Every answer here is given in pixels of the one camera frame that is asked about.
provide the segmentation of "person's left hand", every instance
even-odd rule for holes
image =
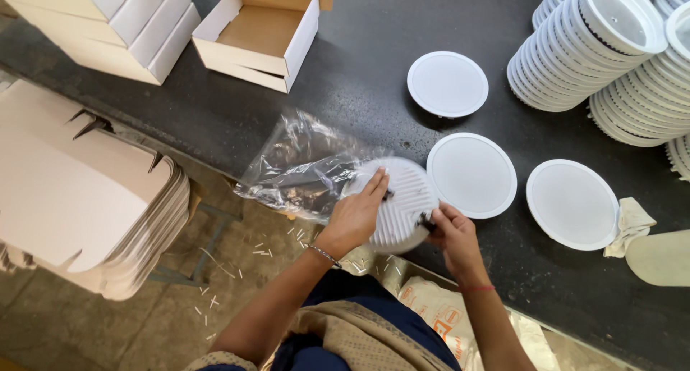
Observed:
[[[376,230],[376,213],[388,189],[390,176],[381,166],[361,193],[335,204],[331,220],[316,238],[315,247],[339,261],[348,252],[369,240]]]

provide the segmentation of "stack of boxes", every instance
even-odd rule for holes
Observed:
[[[74,62],[161,85],[201,19],[191,0],[6,0]]]

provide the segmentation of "white rag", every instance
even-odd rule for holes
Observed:
[[[618,229],[620,232],[613,242],[604,248],[605,257],[622,258],[630,245],[630,242],[640,236],[649,235],[649,228],[656,225],[656,220],[635,201],[634,198],[621,198],[620,212],[618,214]]]

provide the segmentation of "clear plastic wrap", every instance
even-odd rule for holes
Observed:
[[[284,113],[235,193],[284,214],[328,224],[345,184],[363,162],[391,156],[303,111]]]

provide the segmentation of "black work table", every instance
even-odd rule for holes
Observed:
[[[202,17],[219,0],[194,0]],[[579,252],[548,238],[527,207],[524,185],[553,158],[586,164],[618,198],[632,196],[659,224],[690,229],[690,184],[669,171],[662,147],[615,142],[587,118],[530,109],[511,92],[505,68],[531,33],[541,0],[335,0],[289,95],[203,67],[190,43],[163,86],[78,67],[23,20],[0,35],[0,66],[109,119],[241,179],[286,106],[307,111],[372,145],[424,165],[436,141],[467,131],[501,146],[515,165],[513,205],[477,221],[482,253],[506,305],[649,370],[687,370],[690,289],[654,287],[625,260]],[[486,104],[462,119],[421,110],[406,88],[421,55],[452,50],[487,74]],[[436,249],[405,258],[449,276]]]

